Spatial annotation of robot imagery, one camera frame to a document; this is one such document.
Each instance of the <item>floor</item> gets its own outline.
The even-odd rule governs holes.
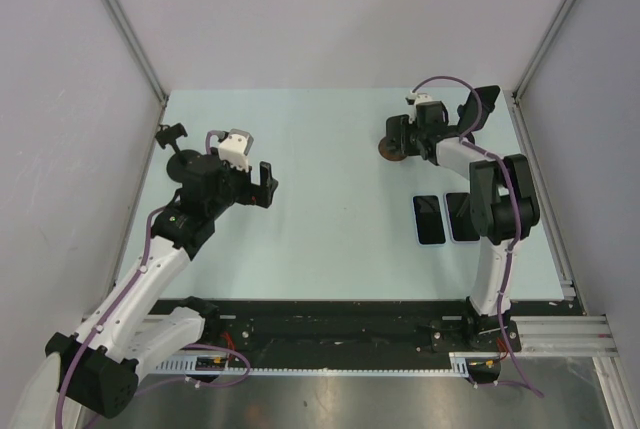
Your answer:
[[[435,88],[452,121],[467,91]],[[475,280],[478,243],[418,243],[413,196],[468,190],[462,177],[419,158],[392,163],[377,145],[387,117],[409,112],[403,89],[176,91],[164,123],[182,122],[182,148],[204,150],[211,129],[243,129],[250,158],[280,181],[271,208],[234,206],[162,297],[216,299],[464,299]],[[504,97],[478,143],[520,152]],[[156,147],[121,274],[139,255],[147,214],[177,185],[165,173],[172,151]],[[562,298],[542,224],[522,247],[512,298]]]
[[[252,377],[228,389],[167,385],[136,398],[110,428],[612,428],[590,359],[522,361],[544,399],[463,379]],[[501,379],[514,378],[506,364]],[[153,383],[159,376],[149,378]]]

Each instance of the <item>round base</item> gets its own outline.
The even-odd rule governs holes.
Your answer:
[[[193,151],[191,149],[185,149],[180,151],[180,156],[184,157],[187,160],[187,164],[192,159],[200,156],[198,151]],[[183,182],[184,180],[184,171],[185,165],[178,158],[178,154],[174,154],[167,162],[167,175],[171,178],[172,181]]]
[[[380,140],[380,143],[378,144],[378,152],[387,161],[391,161],[391,162],[400,162],[400,161],[404,161],[407,158],[407,156],[391,154],[390,152],[388,152],[387,151],[387,138],[386,137],[383,137]]]

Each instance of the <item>brown round base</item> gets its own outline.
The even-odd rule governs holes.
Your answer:
[[[404,161],[407,156],[401,156],[396,154],[391,154],[387,151],[387,138],[383,137],[378,144],[378,152],[382,157],[384,157],[387,161],[391,162],[400,162]]]

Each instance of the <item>robotic arm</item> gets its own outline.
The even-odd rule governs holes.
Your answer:
[[[268,208],[278,187],[266,162],[260,163],[260,184],[252,184],[249,133],[212,131],[220,145],[210,148],[207,142],[206,154],[181,151],[176,141],[186,135],[181,124],[163,126],[156,135],[161,147],[175,150],[167,171],[182,187],[173,201],[149,216],[143,255],[74,334],[56,333],[46,346],[47,356],[60,355],[61,386],[71,373],[66,395],[107,418],[122,412],[160,362],[203,336],[218,336],[217,307],[196,298],[183,301],[151,329],[136,331],[167,285],[213,235],[216,219],[235,203]]]
[[[504,291],[501,291],[507,268],[507,254],[511,252],[513,265],[522,240],[529,236],[531,228],[540,220],[540,209],[525,156],[516,154],[501,158],[498,162],[495,160],[497,156],[474,145],[473,134],[468,133],[468,129],[476,120],[479,123],[474,130],[484,126],[489,114],[493,112],[500,89],[488,86],[478,88],[476,92],[480,96],[482,107],[477,107],[470,94],[466,104],[458,108],[459,122],[455,126],[449,125],[449,115],[442,102],[434,101],[426,94],[412,94],[407,102],[414,107],[415,114],[395,116],[387,120],[381,154],[389,160],[419,155],[469,181],[471,220],[481,236],[481,242],[478,272],[467,299],[468,314],[462,320],[469,345],[495,347],[495,338],[500,331],[498,295],[501,292],[500,312],[505,324],[509,323],[509,281]],[[519,210],[521,230],[515,244],[516,217],[509,195],[500,193],[500,189],[507,184],[500,163],[506,166]]]

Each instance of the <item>black smartphone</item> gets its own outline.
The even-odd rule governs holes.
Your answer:
[[[413,212],[416,216],[418,242],[422,245],[444,244],[444,224],[438,196],[415,196]]]
[[[471,222],[471,194],[450,192],[446,196],[451,237],[456,242],[475,242],[480,236]]]

